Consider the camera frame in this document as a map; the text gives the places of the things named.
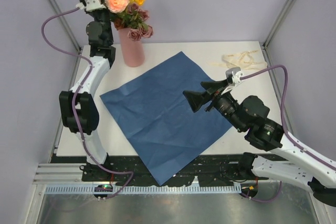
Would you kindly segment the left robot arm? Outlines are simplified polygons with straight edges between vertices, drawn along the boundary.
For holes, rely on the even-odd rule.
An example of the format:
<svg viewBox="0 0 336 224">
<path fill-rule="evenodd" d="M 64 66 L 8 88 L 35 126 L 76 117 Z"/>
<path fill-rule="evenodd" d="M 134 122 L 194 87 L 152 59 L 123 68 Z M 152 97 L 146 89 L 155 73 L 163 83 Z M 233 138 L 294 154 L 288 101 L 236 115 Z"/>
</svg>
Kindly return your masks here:
<svg viewBox="0 0 336 224">
<path fill-rule="evenodd" d="M 88 14 L 93 17 L 86 26 L 89 49 L 83 59 L 88 66 L 69 91 L 60 93 L 59 102 L 63 125 L 77 135 L 86 152 L 84 174 L 93 174 L 106 181 L 112 175 L 112 167 L 98 135 L 99 112 L 94 96 L 103 77 L 111 69 L 116 53 L 109 12 L 100 9 Z"/>
</svg>

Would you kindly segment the cream ribbon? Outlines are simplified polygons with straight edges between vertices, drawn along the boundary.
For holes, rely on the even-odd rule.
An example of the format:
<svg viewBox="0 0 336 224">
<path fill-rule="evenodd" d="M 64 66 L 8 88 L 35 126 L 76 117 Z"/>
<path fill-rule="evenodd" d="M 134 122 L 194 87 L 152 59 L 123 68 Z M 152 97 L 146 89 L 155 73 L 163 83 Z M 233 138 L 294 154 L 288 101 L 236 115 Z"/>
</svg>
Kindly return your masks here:
<svg viewBox="0 0 336 224">
<path fill-rule="evenodd" d="M 240 67 L 242 70 L 263 70 L 268 67 L 264 60 L 258 60 L 260 50 L 242 51 L 235 54 L 224 54 L 220 62 L 208 62 L 211 66 L 223 68 Z"/>
</svg>

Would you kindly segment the mauve flower stem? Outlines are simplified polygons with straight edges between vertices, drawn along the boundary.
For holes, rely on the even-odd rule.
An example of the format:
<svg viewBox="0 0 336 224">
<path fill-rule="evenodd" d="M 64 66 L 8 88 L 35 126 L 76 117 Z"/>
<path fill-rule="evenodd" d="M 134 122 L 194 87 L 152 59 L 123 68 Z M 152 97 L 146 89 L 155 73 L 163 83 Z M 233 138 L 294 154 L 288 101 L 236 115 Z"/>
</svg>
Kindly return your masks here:
<svg viewBox="0 0 336 224">
<path fill-rule="evenodd" d="M 128 38 L 132 41 L 140 41 L 142 38 L 150 38 L 154 34 L 153 27 L 146 21 L 149 19 L 149 11 L 141 9 L 136 3 L 127 7 Z"/>
</svg>

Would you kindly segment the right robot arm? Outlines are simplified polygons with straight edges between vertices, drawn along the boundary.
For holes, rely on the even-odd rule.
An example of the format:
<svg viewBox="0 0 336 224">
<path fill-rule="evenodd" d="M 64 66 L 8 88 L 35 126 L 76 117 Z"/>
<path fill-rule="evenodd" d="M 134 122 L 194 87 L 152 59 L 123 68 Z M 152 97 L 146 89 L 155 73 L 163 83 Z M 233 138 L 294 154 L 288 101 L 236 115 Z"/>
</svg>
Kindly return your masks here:
<svg viewBox="0 0 336 224">
<path fill-rule="evenodd" d="M 241 103 L 231 95 L 227 80 L 201 82 L 204 92 L 183 91 L 193 112 L 208 104 L 216 109 L 253 147 L 276 154 L 293 165 L 272 162 L 252 153 L 244 153 L 238 163 L 240 177 L 268 177 L 300 187 L 320 202 L 335 206 L 335 162 L 302 144 L 282 125 L 268 118 L 270 109 L 250 95 Z"/>
</svg>

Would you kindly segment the artificial flower bunch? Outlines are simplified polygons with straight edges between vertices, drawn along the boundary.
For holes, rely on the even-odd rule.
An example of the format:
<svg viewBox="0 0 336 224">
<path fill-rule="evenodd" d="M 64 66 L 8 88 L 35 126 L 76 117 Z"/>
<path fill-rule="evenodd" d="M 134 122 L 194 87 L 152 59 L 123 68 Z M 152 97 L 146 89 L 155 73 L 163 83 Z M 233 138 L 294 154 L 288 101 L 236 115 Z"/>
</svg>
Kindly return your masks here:
<svg viewBox="0 0 336 224">
<path fill-rule="evenodd" d="M 113 21 L 113 24 L 116 30 L 125 29 L 127 27 L 125 21 L 122 18 L 116 18 Z"/>
</svg>

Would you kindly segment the blue wrapping paper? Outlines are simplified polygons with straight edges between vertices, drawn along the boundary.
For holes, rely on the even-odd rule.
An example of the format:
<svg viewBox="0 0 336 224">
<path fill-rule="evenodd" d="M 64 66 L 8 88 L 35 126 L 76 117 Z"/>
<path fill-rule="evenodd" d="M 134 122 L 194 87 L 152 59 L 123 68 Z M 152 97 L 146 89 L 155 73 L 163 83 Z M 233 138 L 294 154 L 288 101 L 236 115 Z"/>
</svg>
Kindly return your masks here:
<svg viewBox="0 0 336 224">
<path fill-rule="evenodd" d="M 151 175 L 163 185 L 221 138 L 231 124 L 216 111 L 194 113 L 183 91 L 209 76 L 179 52 L 101 100 Z"/>
</svg>

